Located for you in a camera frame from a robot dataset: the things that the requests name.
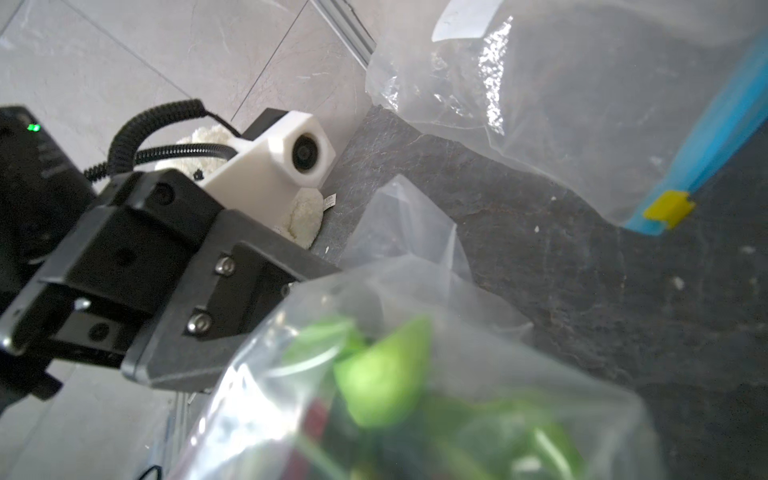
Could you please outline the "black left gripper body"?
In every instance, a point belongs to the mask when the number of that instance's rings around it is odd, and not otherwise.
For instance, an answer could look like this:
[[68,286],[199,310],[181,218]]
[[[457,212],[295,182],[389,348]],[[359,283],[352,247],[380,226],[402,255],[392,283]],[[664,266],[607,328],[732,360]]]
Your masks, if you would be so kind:
[[288,284],[333,272],[179,172],[120,175],[2,302],[1,389],[57,392],[55,359],[210,389]]

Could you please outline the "clear zip-top bag blue seal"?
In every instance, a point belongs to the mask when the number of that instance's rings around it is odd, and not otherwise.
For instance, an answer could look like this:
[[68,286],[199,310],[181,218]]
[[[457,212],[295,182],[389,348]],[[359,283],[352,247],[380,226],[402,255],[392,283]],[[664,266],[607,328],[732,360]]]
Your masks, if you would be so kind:
[[366,89],[422,133],[659,235],[766,121],[767,5],[393,2]]

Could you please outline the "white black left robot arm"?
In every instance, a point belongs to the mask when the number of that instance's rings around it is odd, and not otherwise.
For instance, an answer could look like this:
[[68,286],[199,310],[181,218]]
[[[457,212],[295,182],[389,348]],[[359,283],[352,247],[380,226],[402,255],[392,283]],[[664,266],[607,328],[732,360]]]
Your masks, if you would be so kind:
[[144,147],[207,115],[199,100],[150,108],[80,171],[27,108],[2,108],[3,407],[55,396],[55,360],[211,389],[289,284],[333,272],[276,231],[335,164],[319,121],[268,109],[223,144]]

